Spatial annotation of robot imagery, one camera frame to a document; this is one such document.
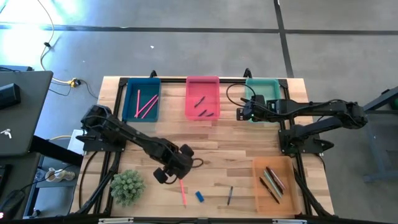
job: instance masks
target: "green plant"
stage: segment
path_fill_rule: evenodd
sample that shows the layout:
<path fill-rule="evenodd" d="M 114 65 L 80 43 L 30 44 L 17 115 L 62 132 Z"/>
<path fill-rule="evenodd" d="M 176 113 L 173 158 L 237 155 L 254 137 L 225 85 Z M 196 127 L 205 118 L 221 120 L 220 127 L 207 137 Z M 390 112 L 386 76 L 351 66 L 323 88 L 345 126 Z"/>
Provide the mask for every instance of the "green plant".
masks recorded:
<path fill-rule="evenodd" d="M 111 195 L 116 199 L 117 204 L 123 207 L 130 206 L 141 197 L 145 189 L 144 179 L 136 170 L 126 170 L 114 176 L 111 188 Z"/>

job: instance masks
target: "teal bin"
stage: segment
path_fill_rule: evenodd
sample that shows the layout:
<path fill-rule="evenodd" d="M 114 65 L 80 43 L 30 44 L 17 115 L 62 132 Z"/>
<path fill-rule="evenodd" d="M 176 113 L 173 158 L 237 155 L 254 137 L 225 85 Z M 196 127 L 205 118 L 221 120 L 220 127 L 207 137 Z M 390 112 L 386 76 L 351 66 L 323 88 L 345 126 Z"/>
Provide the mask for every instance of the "teal bin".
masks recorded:
<path fill-rule="evenodd" d="M 250 86 L 257 95 L 263 95 L 264 100 L 277 100 L 281 99 L 279 81 L 276 78 L 248 78 L 246 85 Z M 246 87 L 245 88 L 246 99 L 250 99 L 253 92 Z"/>
<path fill-rule="evenodd" d="M 155 101 L 152 101 L 145 107 L 135 118 L 137 110 L 137 94 L 140 90 L 139 109 L 143 108 L 148 101 L 155 95 L 159 98 L 153 107 L 146 114 L 145 118 L 141 118 L 146 113 L 149 106 Z M 127 83 L 126 99 L 124 100 L 122 119 L 123 121 L 131 122 L 156 122 L 159 117 L 159 104 L 160 104 L 160 79 L 159 78 L 129 78 Z"/>

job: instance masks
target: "pink bin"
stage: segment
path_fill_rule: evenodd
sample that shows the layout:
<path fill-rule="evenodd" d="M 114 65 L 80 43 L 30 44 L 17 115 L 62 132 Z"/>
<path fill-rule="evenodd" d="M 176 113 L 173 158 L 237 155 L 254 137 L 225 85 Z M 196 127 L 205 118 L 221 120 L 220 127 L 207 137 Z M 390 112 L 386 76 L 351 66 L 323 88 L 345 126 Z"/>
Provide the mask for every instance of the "pink bin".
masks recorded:
<path fill-rule="evenodd" d="M 220 79 L 218 77 L 187 77 L 186 89 L 185 116 L 187 119 L 210 121 L 220 117 Z"/>

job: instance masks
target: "concrete floor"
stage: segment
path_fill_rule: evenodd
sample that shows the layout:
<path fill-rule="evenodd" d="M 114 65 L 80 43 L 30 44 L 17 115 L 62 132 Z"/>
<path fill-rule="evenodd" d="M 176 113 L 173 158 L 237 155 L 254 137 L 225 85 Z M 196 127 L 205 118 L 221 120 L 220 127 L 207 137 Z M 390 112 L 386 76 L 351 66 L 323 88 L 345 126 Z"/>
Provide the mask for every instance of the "concrete floor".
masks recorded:
<path fill-rule="evenodd" d="M 278 28 L 273 0 L 42 2 L 55 24 Z M 398 30 L 395 0 L 279 2 L 286 29 Z M 23 0 L 9 1 L 0 22 L 49 23 L 36 1 Z M 42 43 L 49 35 L 33 25 L 0 30 L 0 64 L 40 70 Z M 84 79 L 96 94 L 105 75 L 146 76 L 153 69 L 159 75 L 240 77 L 249 67 L 255 77 L 287 76 L 279 34 L 57 31 L 52 43 L 56 44 L 44 59 L 45 67 L 59 79 Z M 398 83 L 396 35 L 291 34 L 287 43 L 294 76 L 305 79 L 312 101 L 341 98 L 363 105 Z M 51 89 L 67 91 L 64 86 L 52 85 Z M 84 86 L 72 90 L 68 97 L 49 93 L 36 134 L 43 138 L 71 134 L 95 102 Z M 48 123 L 57 125 L 45 128 Z M 398 181 L 365 184 L 362 180 L 364 174 L 376 171 L 364 130 L 339 129 L 321 137 L 335 143 L 325 153 L 335 213 L 397 223 Z"/>

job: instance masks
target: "orange tray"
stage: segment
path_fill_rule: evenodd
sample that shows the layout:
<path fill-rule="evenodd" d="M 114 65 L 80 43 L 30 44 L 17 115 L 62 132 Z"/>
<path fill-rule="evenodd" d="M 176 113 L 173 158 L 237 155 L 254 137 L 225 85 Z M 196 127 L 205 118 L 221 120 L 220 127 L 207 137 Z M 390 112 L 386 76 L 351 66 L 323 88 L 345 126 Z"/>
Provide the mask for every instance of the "orange tray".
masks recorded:
<path fill-rule="evenodd" d="M 286 189 L 280 198 L 271 183 L 264 176 L 266 167 L 271 168 L 285 185 Z M 265 215 L 296 215 L 300 213 L 299 195 L 297 194 L 293 164 L 289 156 L 256 157 L 253 159 L 254 195 L 257 212 Z M 272 193 L 279 200 L 278 204 L 268 190 L 260 183 L 261 177 Z"/>

